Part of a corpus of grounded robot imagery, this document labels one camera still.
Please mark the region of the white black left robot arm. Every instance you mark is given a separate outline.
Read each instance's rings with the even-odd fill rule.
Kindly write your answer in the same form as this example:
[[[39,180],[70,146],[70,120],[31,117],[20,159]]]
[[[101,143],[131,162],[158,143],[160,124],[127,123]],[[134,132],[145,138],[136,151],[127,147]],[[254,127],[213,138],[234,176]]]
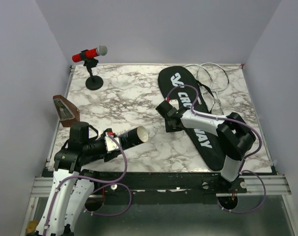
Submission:
[[[53,182],[44,213],[32,233],[34,236],[72,236],[74,226],[89,195],[101,188],[119,185],[126,175],[124,170],[115,180],[101,180],[82,166],[98,159],[115,158],[124,153],[122,136],[110,128],[102,134],[89,136],[94,129],[87,122],[76,122],[70,127],[69,138],[56,153]]]

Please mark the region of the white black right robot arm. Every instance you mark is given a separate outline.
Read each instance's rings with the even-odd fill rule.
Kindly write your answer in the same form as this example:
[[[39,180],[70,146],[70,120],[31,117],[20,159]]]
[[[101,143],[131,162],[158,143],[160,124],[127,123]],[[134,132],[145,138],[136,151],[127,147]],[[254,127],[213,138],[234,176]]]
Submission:
[[[193,112],[189,109],[172,108],[162,117],[173,129],[200,129],[218,137],[221,149],[225,154],[218,188],[225,193],[235,188],[235,180],[239,176],[245,154],[256,141],[254,133],[240,115],[231,113],[229,116],[215,116]]]

